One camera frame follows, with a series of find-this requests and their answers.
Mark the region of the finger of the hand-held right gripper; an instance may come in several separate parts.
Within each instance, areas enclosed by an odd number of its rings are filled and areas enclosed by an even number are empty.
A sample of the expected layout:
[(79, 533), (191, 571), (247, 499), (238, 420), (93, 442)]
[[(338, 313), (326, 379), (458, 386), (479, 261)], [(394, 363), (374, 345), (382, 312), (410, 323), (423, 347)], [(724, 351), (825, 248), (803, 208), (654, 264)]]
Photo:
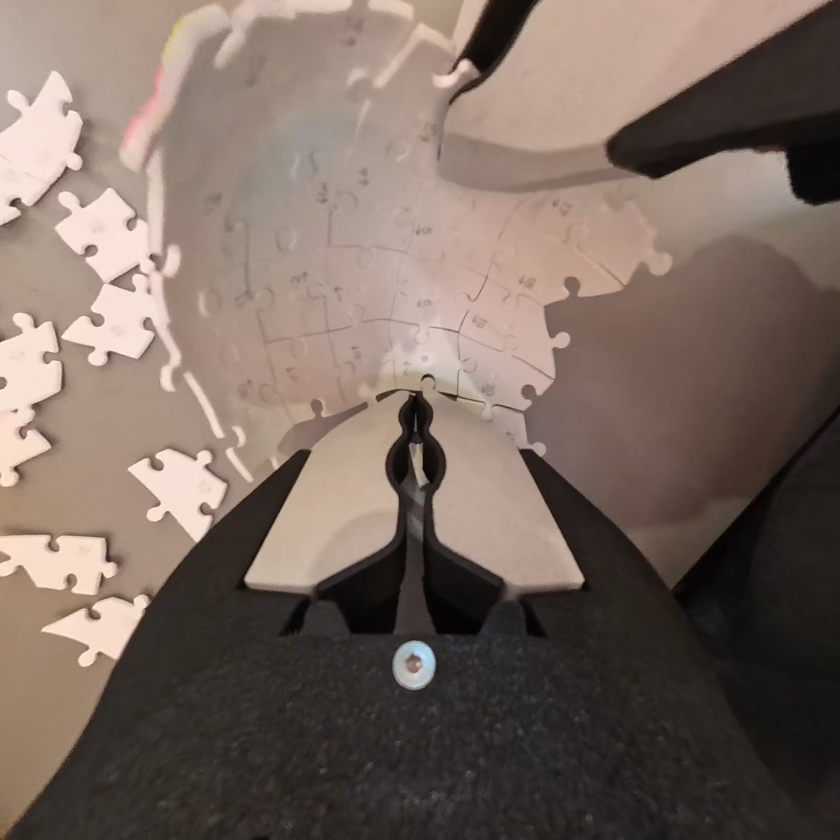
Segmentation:
[(444, 179), (523, 193), (618, 177), (624, 125), (817, 9), (816, 1), (499, 2), (499, 41), (448, 106)]
[(464, 1), (452, 36), (457, 58), (476, 67), (489, 67), (499, 41), (499, 2)]

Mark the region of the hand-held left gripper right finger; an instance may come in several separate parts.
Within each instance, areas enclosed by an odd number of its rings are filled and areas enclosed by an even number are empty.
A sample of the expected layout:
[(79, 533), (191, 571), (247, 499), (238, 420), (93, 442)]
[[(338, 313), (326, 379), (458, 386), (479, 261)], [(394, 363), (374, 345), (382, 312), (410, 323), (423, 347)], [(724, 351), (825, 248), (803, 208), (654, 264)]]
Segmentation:
[(585, 577), (517, 446), (435, 391), (416, 396), (428, 479), (423, 590), (436, 629), (474, 633), (524, 595), (577, 592)]

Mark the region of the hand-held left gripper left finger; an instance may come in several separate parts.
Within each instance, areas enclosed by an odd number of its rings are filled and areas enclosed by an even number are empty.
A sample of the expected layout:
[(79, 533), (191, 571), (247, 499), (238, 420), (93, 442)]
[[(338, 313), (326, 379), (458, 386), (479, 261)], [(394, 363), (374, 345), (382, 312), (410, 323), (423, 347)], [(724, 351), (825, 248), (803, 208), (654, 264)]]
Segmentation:
[(332, 602), (350, 630), (389, 632), (406, 570), (406, 503), (415, 395), (394, 392), (311, 449), (245, 585)]

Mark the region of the single white puzzle piece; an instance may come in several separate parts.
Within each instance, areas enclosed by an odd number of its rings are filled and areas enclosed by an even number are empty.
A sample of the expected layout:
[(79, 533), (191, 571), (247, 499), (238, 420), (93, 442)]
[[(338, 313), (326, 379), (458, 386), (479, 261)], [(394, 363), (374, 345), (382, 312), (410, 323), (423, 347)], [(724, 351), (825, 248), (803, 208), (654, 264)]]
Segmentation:
[(459, 59), (449, 73), (433, 74), (432, 84), (437, 90), (455, 96), (461, 89), (480, 80), (480, 71), (468, 58)]

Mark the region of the partly built puzzle ball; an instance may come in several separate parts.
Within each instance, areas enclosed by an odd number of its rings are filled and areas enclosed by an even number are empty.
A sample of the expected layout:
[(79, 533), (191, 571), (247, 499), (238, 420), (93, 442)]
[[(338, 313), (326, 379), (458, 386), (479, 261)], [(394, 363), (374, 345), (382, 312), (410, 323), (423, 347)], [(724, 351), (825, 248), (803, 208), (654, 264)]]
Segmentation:
[(455, 46), (403, 2), (208, 4), (177, 21), (122, 162), (148, 184), (180, 366), (247, 480), (295, 426), (434, 388), (519, 448), (567, 332), (545, 310), (673, 258), (604, 187), (438, 172)]

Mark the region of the group of puzzle pieces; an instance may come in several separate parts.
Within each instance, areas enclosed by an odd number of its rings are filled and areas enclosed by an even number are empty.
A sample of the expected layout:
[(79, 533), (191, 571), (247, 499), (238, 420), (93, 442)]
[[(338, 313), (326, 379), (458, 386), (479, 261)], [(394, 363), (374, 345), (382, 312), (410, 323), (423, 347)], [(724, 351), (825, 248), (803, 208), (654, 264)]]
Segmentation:
[[(32, 207), (68, 171), (82, 166), (77, 146), (82, 118), (72, 108), (69, 87), (52, 70), (40, 90), (28, 98), (14, 89), (8, 104), (17, 112), (2, 129), (2, 225)], [(57, 396), (65, 381), (57, 354), (69, 343), (88, 351), (90, 365), (113, 357), (138, 361), (154, 339), (169, 354), (161, 372), (163, 387), (173, 387), (172, 373), (181, 358), (169, 330), (164, 280), (176, 271), (180, 253), (172, 246), (164, 267), (154, 263), (150, 225), (111, 187), (83, 203), (73, 192), (60, 192), (66, 211), (55, 227), (60, 240), (84, 258), (101, 288), (89, 314), (71, 322), (62, 334), (53, 322), (37, 322), (26, 312), (12, 321), (16, 333), (2, 339), (2, 487), (14, 487), (19, 468), (50, 449), (33, 423), (36, 407)], [(212, 470), (213, 454), (204, 449), (187, 455), (166, 448), (132, 464), (129, 474), (154, 497), (146, 512), (151, 522), (173, 518), (195, 543), (213, 524), (227, 483)], [(2, 577), (23, 572), (40, 590), (94, 596), (119, 570), (109, 558), (106, 538), (81, 535), (14, 534), (2, 537)]]

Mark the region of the person's dark trousers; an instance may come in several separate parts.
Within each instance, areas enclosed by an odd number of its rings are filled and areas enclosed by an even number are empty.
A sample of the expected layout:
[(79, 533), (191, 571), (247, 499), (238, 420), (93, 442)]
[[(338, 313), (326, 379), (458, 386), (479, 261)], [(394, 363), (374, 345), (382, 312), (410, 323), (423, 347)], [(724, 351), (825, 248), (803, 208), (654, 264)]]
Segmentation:
[(762, 761), (838, 838), (838, 409), (674, 594)]

